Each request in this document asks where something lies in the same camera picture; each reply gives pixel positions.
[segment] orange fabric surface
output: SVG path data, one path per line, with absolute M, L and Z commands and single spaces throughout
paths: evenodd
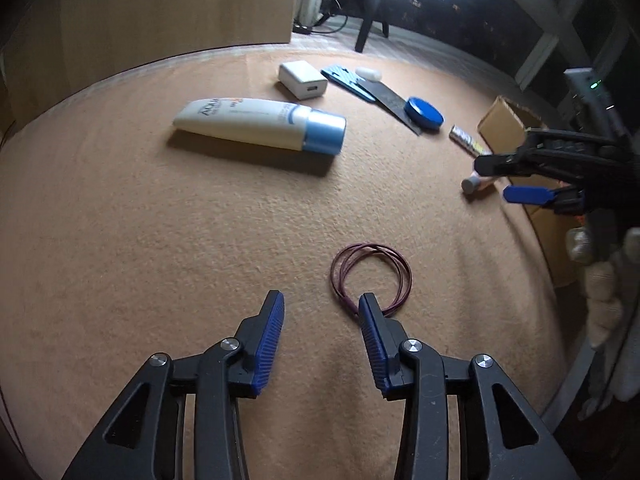
M 172 129 L 194 99 L 288 100 L 274 83 L 295 59 L 376 68 L 446 121 L 416 137 L 330 84 L 305 104 L 347 117 L 335 160 Z M 327 280 L 334 254 L 357 241 L 409 261 L 414 288 L 397 319 L 410 336 L 442 354 L 492 355 L 542 409 L 566 368 L 542 252 L 520 206 L 495 191 L 463 197 L 472 160 L 447 138 L 453 123 L 474 132 L 494 98 L 390 60 L 256 51 L 112 78 L 28 124 L 0 153 L 0 381 L 34 468 L 60 478 L 149 355 L 203 352 L 278 288 L 286 318 L 271 381 L 240 405 L 251 478 L 392 478 L 403 403 L 375 389 Z M 396 282 L 374 260 L 348 289 L 386 305 Z

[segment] blue lid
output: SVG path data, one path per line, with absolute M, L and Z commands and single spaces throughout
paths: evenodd
M 551 202 L 556 194 L 552 189 L 540 186 L 507 186 L 502 197 L 512 204 L 545 205 Z
M 302 149 L 305 152 L 337 155 L 342 149 L 346 127 L 347 119 L 344 117 L 312 109 L 306 120 Z
M 404 111 L 421 128 L 437 130 L 444 122 L 442 114 L 419 97 L 409 97 L 404 104 Z

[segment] blue rubber grip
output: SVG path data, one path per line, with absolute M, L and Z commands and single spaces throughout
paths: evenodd
M 546 205 L 556 198 L 556 194 L 540 186 L 507 186 L 502 197 L 512 204 Z
M 255 373 L 251 388 L 256 396 L 260 395 L 260 392 L 269 382 L 269 374 L 271 373 L 271 367 L 273 367 L 283 322 L 284 296 L 279 292 L 255 352 Z
M 373 380 L 376 383 L 376 388 L 379 389 L 383 395 L 386 395 L 391 389 L 386 354 L 382 340 L 380 339 L 380 334 L 378 333 L 378 327 L 374 322 L 371 309 L 364 295 L 360 297 L 358 303 L 358 319 L 360 320 L 360 329 L 362 330 L 362 338 L 364 339 L 364 345 L 367 349 L 367 356 L 369 356 L 369 365 L 371 366 Z

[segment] cardboard box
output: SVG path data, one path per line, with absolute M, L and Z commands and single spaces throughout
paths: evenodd
M 478 133 L 492 152 L 509 153 L 524 142 L 526 128 L 545 127 L 542 120 L 529 110 L 504 97 L 498 97 L 478 124 Z M 510 180 L 516 186 L 543 186 L 551 189 L 561 186 L 557 180 L 539 175 L 516 176 Z M 564 237 L 569 229 L 580 227 L 580 223 L 571 216 L 555 215 L 551 210 L 539 206 L 527 205 L 525 210 L 538 236 L 554 286 L 574 282 L 577 279 L 577 266 L 569 260 Z

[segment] silver bolt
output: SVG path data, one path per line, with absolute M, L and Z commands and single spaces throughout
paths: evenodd
M 422 343 L 417 339 L 407 339 L 404 343 L 402 343 L 402 348 L 404 348 L 407 352 L 419 352 L 422 350 Z
M 168 360 L 169 356 L 167 354 L 153 354 L 149 358 L 149 364 L 152 366 L 164 366 Z
M 220 342 L 220 348 L 231 352 L 240 346 L 240 342 L 235 337 L 227 337 Z
M 476 364 L 481 368 L 488 368 L 494 364 L 494 358 L 487 354 L 478 354 Z

